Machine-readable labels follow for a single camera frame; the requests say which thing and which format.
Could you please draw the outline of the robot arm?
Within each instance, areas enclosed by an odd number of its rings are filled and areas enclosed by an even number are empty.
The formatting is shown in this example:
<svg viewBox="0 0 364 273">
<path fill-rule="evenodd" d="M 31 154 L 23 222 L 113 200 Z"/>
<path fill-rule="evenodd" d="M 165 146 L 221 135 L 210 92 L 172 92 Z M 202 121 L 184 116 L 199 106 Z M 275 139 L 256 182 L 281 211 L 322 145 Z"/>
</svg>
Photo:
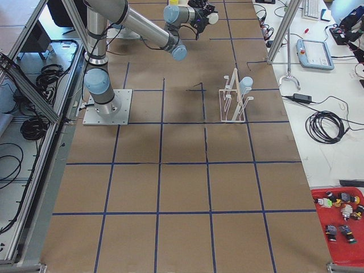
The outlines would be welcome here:
<svg viewBox="0 0 364 273">
<path fill-rule="evenodd" d="M 205 9 L 208 5 L 208 0 L 189 0 L 188 5 L 194 8 Z"/>
<path fill-rule="evenodd" d="M 200 34 L 219 20 L 220 4 L 215 1 L 185 1 L 183 5 L 145 3 L 149 13 L 163 12 L 163 20 L 155 23 L 134 9 L 129 1 L 86 1 L 89 15 L 97 15 L 126 27 L 139 35 L 137 40 L 119 39 L 114 45 L 98 42 L 94 59 L 111 57 L 111 66 L 120 60 L 135 63 L 131 78 L 137 84 L 136 98 L 131 104 L 132 123 L 155 123 L 162 107 L 162 90 L 155 76 L 166 76 L 167 117 L 170 122 L 201 122 L 218 112 L 218 98 L 212 90 L 212 69 L 216 48 Z"/>
</svg>

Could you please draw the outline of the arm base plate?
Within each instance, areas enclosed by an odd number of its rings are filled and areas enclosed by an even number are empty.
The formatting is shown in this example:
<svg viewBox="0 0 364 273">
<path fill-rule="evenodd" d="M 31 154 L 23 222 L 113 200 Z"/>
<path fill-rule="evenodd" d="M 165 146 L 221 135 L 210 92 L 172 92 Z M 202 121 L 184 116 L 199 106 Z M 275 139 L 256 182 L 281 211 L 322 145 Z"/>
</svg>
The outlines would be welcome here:
<svg viewBox="0 0 364 273">
<path fill-rule="evenodd" d="M 114 89 L 114 99 L 108 104 L 100 105 L 89 97 L 83 124 L 85 126 L 128 125 L 130 106 L 133 96 L 132 89 Z"/>
</svg>

